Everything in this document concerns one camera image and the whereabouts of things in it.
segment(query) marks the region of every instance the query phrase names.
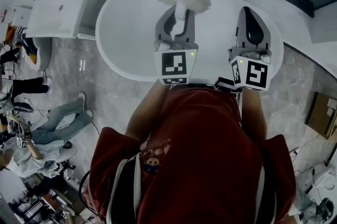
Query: white sink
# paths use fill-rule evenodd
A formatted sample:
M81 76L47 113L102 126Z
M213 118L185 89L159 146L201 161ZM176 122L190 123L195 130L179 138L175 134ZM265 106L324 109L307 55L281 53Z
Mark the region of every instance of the white sink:
M27 37L94 38L106 0L35 0Z

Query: black pants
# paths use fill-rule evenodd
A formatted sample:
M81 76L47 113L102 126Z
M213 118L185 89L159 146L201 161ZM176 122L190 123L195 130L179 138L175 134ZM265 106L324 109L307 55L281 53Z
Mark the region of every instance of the black pants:
M4 64L6 62L16 62L17 57L15 57L15 54L17 54L20 51L20 48L14 48L13 50L7 51L6 53L2 54L0 57L0 64Z
M17 95L22 93L47 93L49 87L42 85L42 83L42 77L28 80L13 80L12 101Z

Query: marble floor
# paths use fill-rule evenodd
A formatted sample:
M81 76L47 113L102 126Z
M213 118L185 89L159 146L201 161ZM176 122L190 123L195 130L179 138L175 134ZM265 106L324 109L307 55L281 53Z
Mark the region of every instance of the marble floor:
M15 67L15 72L19 79L39 76L23 59ZM52 109L75 100L78 93L84 91L97 128L101 130L110 126L121 133L152 85L115 73L103 61L95 42L88 40L54 38L46 73L53 80L53 93L26 94L35 108ZM284 134L289 150L302 147L293 162L295 170L305 170L323 162L334 146L304 124L315 91L337 97L337 82L308 59L285 47L281 69L273 78L269 91L262 93L261 98L269 137ZM36 122L46 113L35 111L25 113L24 117ZM79 179L90 168L97 140L97 130L90 124L71 141L78 148L71 162L77 167L75 174Z

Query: sneaker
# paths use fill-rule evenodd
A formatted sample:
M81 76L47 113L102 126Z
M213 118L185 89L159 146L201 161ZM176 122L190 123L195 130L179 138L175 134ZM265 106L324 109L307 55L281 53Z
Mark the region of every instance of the sneaker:
M93 112L90 109L87 109L85 112L90 116L91 119L93 118Z
M85 96L84 92L80 92L78 94L78 97L83 99L83 110L84 110L85 109L85 101L86 101L86 96Z
M50 77L47 78L47 83L46 85L49 87L48 91L46 94L51 94L53 93L53 87L52 87L52 79Z
M43 78L42 85L47 85L47 75L46 75L46 71L42 70L41 73L40 73L40 76Z

